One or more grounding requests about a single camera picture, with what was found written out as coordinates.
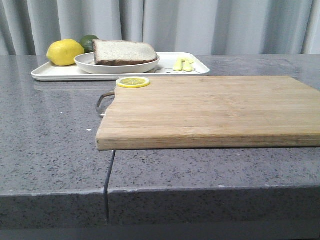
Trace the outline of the front yellow lemon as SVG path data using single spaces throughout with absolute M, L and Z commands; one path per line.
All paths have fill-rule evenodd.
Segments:
M 52 43 L 46 57 L 57 66 L 70 66 L 75 64 L 74 58 L 85 53 L 84 48 L 73 39 L 64 39 Z

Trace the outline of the grey curtain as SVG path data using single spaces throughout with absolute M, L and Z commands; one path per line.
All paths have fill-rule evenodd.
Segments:
M 3 0 L 1 55 L 96 35 L 195 55 L 318 54 L 317 0 Z

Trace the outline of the wooden cutting board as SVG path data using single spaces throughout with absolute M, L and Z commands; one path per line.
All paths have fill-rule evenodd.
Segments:
M 99 150 L 320 145 L 320 92 L 289 76 L 152 77 L 114 92 Z

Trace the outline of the lemon slice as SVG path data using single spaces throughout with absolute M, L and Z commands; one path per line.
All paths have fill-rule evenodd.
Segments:
M 145 77 L 122 77 L 116 81 L 116 85 L 122 88 L 135 89 L 146 87 L 150 84 L 150 80 Z

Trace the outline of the yellow plastic knife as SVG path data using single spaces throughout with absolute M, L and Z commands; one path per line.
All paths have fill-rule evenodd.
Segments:
M 188 58 L 188 57 L 185 57 L 182 59 L 182 70 L 184 72 L 192 72 L 194 70 L 193 68 L 193 59 L 192 58 Z

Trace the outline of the green lime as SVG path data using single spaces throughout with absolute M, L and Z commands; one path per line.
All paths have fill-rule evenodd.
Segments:
M 94 51 L 93 40 L 99 40 L 96 35 L 86 35 L 80 40 L 80 45 L 84 48 L 85 53 L 92 53 Z

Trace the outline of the white bear tray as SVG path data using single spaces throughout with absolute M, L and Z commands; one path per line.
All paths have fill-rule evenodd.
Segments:
M 88 73 L 77 65 L 56 66 L 47 62 L 31 72 L 31 76 L 38 81 L 104 81 L 116 80 L 124 77 L 149 77 L 149 76 L 172 76 L 172 75 L 200 75 L 208 76 L 210 69 L 198 58 L 187 52 L 159 52 L 159 63 L 145 73 Z M 193 60 L 193 71 L 174 71 L 173 66 L 179 57 Z

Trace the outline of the bread slice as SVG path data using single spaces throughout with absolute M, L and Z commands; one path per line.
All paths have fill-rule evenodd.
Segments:
M 154 48 L 144 42 L 125 40 L 93 40 L 96 65 L 130 66 L 154 62 L 158 55 Z

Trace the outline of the white round plate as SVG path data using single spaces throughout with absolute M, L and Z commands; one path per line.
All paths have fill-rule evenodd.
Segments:
M 155 68 L 160 61 L 160 56 L 157 55 L 155 61 L 143 64 L 109 66 L 96 65 L 95 55 L 91 52 L 76 56 L 74 61 L 81 70 L 90 74 L 142 74 Z

